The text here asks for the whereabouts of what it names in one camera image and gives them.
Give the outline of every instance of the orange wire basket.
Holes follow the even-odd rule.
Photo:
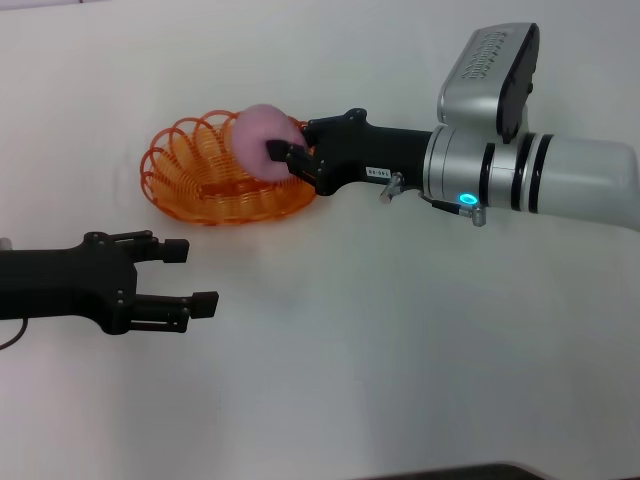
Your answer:
[[[296,177],[263,182],[235,162],[231,130],[237,117],[215,110],[158,133],[140,163],[147,199],[177,220],[200,225],[276,220],[309,205],[315,197],[311,185]]]

